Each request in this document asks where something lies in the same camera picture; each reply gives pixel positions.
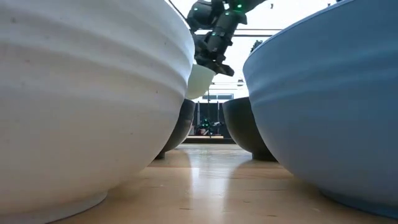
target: large ceramic bowl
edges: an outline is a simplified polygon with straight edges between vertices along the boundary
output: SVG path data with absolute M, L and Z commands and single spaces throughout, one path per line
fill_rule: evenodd
M 265 41 L 244 75 L 260 134 L 297 177 L 398 218 L 398 1 L 345 0 Z
M 163 0 L 0 0 L 0 223 L 73 215 L 148 165 L 193 49 Z
M 195 112 L 195 102 L 185 99 L 180 109 L 180 116 L 178 117 L 177 124 L 169 137 L 166 145 L 155 159 L 164 159 L 165 153 L 175 149 L 179 144 L 184 142 L 189 134 L 192 126 L 193 114 Z
M 228 132 L 236 144 L 251 152 L 253 159 L 275 161 L 257 129 L 249 97 L 223 103 L 223 113 Z

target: white object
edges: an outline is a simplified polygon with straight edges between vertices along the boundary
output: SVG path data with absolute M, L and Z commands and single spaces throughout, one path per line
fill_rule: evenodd
M 73 215 L 148 165 L 193 50 L 163 0 L 0 0 L 0 223 Z
M 257 127 L 286 169 L 341 203 L 393 218 L 397 8 L 341 1 L 265 41 L 243 69 Z
M 188 80 L 186 99 L 194 100 L 203 96 L 209 89 L 215 75 L 216 73 L 213 70 L 194 64 Z

